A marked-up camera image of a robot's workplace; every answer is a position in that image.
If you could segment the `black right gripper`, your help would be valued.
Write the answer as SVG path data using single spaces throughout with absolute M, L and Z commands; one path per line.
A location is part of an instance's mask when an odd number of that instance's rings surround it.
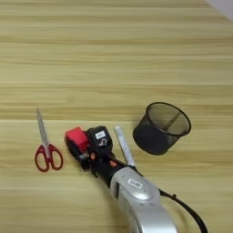
M 97 153 L 85 154 L 74 141 L 67 141 L 69 152 L 84 170 L 91 170 L 95 177 L 100 177 L 108 187 L 115 173 L 127 164 L 117 160 L 113 153 L 100 156 Z

